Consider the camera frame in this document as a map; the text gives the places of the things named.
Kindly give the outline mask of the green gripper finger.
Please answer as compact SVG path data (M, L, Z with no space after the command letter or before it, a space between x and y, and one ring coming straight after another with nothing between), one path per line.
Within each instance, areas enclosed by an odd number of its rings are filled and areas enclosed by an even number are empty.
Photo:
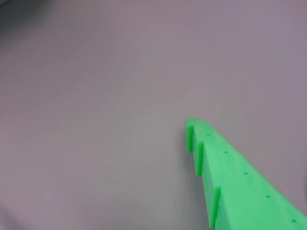
M224 137L199 118L185 120L187 152L202 177L209 226L216 230L305 230L306 216Z

